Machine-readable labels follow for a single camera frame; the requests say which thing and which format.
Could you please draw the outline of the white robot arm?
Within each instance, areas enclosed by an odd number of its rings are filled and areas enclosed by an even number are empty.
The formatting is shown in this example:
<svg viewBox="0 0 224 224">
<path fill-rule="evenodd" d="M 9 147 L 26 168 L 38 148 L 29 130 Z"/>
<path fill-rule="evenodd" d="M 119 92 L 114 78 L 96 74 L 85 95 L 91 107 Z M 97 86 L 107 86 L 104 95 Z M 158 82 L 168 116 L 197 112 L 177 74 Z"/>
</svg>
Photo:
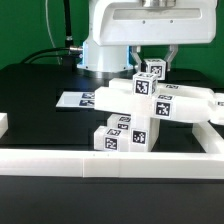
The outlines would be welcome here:
<svg viewBox="0 0 224 224">
<path fill-rule="evenodd" d="M 183 44 L 204 44 L 216 35 L 218 0 L 88 0 L 89 34 L 80 69 L 104 76 L 140 62 L 142 46 L 166 45 L 171 63 Z"/>
</svg>

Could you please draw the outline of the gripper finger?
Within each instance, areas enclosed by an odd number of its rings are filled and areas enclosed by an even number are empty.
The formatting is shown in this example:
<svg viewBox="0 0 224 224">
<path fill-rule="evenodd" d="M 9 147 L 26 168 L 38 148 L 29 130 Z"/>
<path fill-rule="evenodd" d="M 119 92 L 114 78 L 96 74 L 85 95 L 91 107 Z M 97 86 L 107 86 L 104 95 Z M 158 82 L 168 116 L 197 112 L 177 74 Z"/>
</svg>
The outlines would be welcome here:
<svg viewBox="0 0 224 224">
<path fill-rule="evenodd" d="M 172 61 L 174 60 L 175 56 L 177 55 L 179 50 L 179 46 L 177 44 L 172 44 L 168 48 L 168 52 L 164 58 L 166 61 L 166 70 L 170 71 L 171 70 L 171 64 Z"/>
<path fill-rule="evenodd" d="M 133 60 L 135 61 L 134 68 L 137 72 L 143 72 L 145 70 L 144 63 L 139 56 L 140 52 L 141 52 L 140 46 L 132 46 L 130 48 L 131 56 L 132 56 Z"/>
</svg>

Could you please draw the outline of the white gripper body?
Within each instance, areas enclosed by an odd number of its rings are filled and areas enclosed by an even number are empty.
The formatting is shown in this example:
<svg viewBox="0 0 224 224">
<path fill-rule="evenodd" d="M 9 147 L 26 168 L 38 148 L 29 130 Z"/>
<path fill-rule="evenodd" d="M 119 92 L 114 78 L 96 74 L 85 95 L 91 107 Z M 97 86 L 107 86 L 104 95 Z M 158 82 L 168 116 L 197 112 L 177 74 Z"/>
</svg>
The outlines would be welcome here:
<svg viewBox="0 0 224 224">
<path fill-rule="evenodd" d="M 106 45 L 210 43 L 217 0 L 98 0 L 93 40 Z"/>
</svg>

